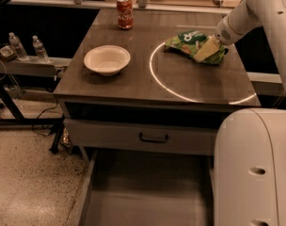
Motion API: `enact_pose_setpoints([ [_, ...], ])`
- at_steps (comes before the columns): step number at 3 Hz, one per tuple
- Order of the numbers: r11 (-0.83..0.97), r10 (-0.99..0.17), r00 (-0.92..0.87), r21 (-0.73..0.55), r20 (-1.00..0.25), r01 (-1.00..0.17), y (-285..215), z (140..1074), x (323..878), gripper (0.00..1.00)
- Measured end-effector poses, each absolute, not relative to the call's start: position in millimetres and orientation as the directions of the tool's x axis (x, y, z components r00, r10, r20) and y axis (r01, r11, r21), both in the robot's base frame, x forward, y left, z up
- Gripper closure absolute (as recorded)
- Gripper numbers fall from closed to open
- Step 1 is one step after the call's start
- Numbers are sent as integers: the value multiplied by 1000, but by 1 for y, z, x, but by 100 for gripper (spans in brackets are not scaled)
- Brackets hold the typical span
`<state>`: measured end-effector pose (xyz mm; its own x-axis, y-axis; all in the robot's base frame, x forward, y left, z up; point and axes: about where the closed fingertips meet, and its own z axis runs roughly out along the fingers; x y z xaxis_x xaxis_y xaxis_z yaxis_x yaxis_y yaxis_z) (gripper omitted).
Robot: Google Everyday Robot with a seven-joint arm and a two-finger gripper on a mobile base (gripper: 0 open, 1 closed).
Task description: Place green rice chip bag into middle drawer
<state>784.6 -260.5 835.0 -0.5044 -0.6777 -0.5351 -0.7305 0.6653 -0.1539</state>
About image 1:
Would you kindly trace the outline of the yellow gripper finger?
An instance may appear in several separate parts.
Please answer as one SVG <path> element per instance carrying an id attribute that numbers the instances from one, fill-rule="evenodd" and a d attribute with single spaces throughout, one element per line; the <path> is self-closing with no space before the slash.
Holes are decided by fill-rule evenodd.
<path id="1" fill-rule="evenodd" d="M 197 62 L 201 62 L 207 57 L 212 56 L 219 51 L 220 44 L 221 42 L 219 39 L 217 39 L 215 36 L 211 36 L 194 55 L 194 59 Z"/>

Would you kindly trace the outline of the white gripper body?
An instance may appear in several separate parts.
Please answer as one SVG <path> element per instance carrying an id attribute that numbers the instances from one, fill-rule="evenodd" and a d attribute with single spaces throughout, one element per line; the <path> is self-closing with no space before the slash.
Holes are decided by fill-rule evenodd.
<path id="1" fill-rule="evenodd" d="M 242 21 L 239 17 L 225 16 L 217 25 L 214 35 L 224 45 L 231 45 L 245 35 Z"/>

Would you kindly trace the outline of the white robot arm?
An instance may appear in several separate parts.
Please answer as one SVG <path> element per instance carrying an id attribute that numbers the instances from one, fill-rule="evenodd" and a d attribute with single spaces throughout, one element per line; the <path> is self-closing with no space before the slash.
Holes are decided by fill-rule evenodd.
<path id="1" fill-rule="evenodd" d="M 286 96 L 286 0 L 242 0 L 199 52 L 237 42 L 261 26 Z M 214 146 L 214 226 L 286 226 L 286 110 L 230 114 Z"/>

